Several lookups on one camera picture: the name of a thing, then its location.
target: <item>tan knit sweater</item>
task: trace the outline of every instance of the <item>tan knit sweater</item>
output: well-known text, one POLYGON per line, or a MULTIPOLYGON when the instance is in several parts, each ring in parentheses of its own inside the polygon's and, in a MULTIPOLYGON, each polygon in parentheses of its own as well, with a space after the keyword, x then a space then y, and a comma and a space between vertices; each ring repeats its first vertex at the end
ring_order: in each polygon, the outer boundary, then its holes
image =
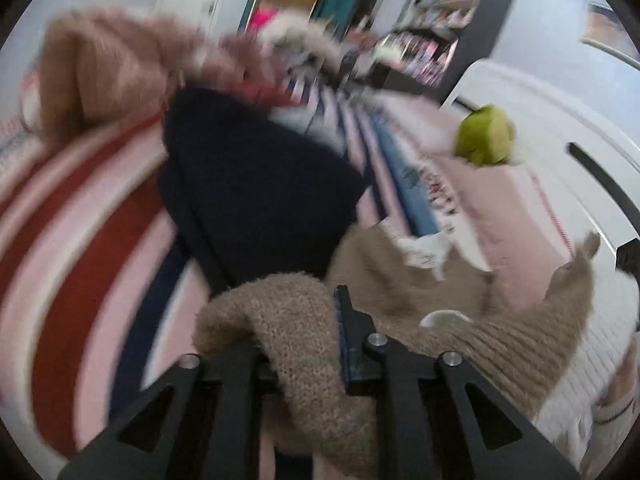
POLYGON ((445 275, 440 283, 430 270, 405 267, 381 228, 354 229, 335 253, 328 288, 296 274, 229 291, 198 314, 194 346, 211 354, 254 335, 309 445, 342 472, 374 478, 374 401, 344 392, 330 294, 335 285, 348 285, 354 306, 411 350, 430 356, 460 352, 530 419, 566 370, 591 310, 593 277, 583 248, 556 272, 546 300, 521 313, 495 312, 490 276, 455 253, 445 275), (478 322, 417 326, 417 319, 437 309, 462 309, 478 322))

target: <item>bolt head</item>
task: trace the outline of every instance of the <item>bolt head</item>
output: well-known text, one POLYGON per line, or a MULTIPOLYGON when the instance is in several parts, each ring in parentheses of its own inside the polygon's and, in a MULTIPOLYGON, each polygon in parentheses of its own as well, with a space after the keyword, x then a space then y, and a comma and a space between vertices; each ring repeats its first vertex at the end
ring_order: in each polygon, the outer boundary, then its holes
POLYGON ((458 352, 446 352, 442 354, 442 361, 447 366, 455 368, 456 366, 460 366, 462 364, 462 355, 458 352))
POLYGON ((200 366, 200 358, 195 354, 185 354, 178 361, 178 365, 180 368, 185 368, 186 370, 193 370, 200 366))
POLYGON ((367 337, 367 341, 369 341, 369 344, 371 346, 384 346, 389 341, 389 339, 387 339, 386 335, 384 334, 374 332, 373 334, 369 334, 369 336, 367 337))

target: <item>red stripe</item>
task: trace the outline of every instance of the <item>red stripe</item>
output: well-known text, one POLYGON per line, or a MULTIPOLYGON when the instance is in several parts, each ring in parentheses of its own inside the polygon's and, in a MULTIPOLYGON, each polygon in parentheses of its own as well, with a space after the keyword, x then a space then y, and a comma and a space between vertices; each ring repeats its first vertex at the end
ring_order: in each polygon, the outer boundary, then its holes
POLYGON ((94 171, 113 155, 118 153, 130 140, 145 132, 148 127, 156 122, 158 117, 149 119, 135 127, 123 132, 116 139, 105 144, 97 153, 94 153, 86 161, 80 164, 59 186, 38 206, 24 223, 20 232, 12 240, 6 250, 0 265, 0 309, 4 297, 12 282, 15 273, 31 245, 37 240, 52 218, 64 207, 66 201, 82 187, 82 184, 94 173, 94 171))
MULTIPOLYGON (((161 117, 160 114, 156 114, 156 115, 148 118, 147 120, 141 122, 137 126, 132 127, 131 131, 133 131, 133 130, 137 131, 138 129, 144 130, 144 129, 148 128, 149 126, 151 126, 152 124, 154 124, 156 121, 158 121, 160 119, 160 117, 161 117)), ((123 133, 123 135, 127 135, 128 133, 131 133, 131 131, 127 130, 126 132, 123 133)), ((38 160, 36 163, 34 163, 32 165, 32 167, 28 171, 28 173, 25 174, 18 181, 18 183, 14 186, 14 189, 8 195, 8 197, 4 200, 4 202, 0 203, 0 218, 6 212, 6 210, 11 207, 11 205, 14 202, 14 200, 16 199, 16 197, 18 197, 20 195, 20 193, 22 193, 22 191, 24 190, 24 187, 29 183, 29 181, 44 166, 49 164, 59 153, 61 153, 67 146, 69 146, 73 142, 74 142, 73 140, 70 140, 69 142, 66 142, 64 145, 57 147, 55 150, 52 150, 52 152, 50 152, 49 154, 47 154, 46 156, 44 156, 43 158, 41 158, 40 160, 38 160)))
POLYGON ((95 317, 127 257, 161 209, 156 177, 151 177, 95 235, 47 314, 33 362, 33 412, 44 440, 66 457, 77 452, 74 393, 95 317))
POLYGON ((571 242, 569 241, 569 237, 566 235, 566 232, 562 227, 562 224, 558 220, 558 217, 556 216, 556 212, 551 207, 551 204, 549 203, 549 199, 546 196, 545 190, 542 189, 542 184, 540 184, 540 181, 538 180, 538 176, 535 175, 532 171, 529 171, 529 176, 531 177, 531 181, 533 182, 533 185, 535 186, 536 191, 540 196, 540 200, 542 200, 542 203, 545 205, 545 209, 547 214, 549 215, 549 218, 551 218, 551 221, 556 226, 556 231, 558 231, 558 234, 562 238, 562 241, 566 245, 566 248, 569 249, 569 254, 571 254, 571 257, 575 258, 574 248, 571 247, 571 242))
POLYGON ((29 181, 46 164, 48 164, 51 161, 51 159, 53 159, 61 150, 62 150, 62 148, 56 150, 55 152, 49 153, 49 155, 45 156, 44 158, 41 158, 40 160, 38 160, 36 163, 34 163, 32 165, 32 167, 29 170, 29 172, 27 174, 25 174, 18 181, 18 183, 14 186, 14 189, 12 190, 11 193, 9 193, 9 196, 6 198, 6 200, 4 200, 4 202, 0 203, 0 218, 2 218, 2 215, 6 212, 6 210, 11 207, 11 205, 14 202, 14 200, 16 199, 16 197, 19 196, 20 193, 22 193, 22 190, 24 190, 24 187, 29 183, 29 181))

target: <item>knit sleeve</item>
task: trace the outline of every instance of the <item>knit sleeve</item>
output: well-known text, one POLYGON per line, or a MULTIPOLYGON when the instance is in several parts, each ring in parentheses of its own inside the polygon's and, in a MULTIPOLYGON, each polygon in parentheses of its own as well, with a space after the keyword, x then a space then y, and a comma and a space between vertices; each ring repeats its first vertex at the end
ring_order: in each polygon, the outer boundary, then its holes
POLYGON ((584 480, 595 479, 618 451, 640 413, 638 381, 628 394, 611 404, 593 407, 593 427, 589 448, 580 475, 584 480))

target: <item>striped rug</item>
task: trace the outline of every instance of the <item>striped rug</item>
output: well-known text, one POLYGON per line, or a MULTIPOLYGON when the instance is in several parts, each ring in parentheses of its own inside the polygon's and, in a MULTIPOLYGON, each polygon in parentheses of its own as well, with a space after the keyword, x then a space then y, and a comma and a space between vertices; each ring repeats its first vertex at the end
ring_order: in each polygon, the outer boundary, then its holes
MULTIPOLYGON (((287 84, 369 177, 360 223, 390 218, 410 234, 373 118, 328 88, 287 84)), ((0 396, 69 457, 192 351, 209 289, 161 203, 159 113, 21 153, 0 176, 0 396)))

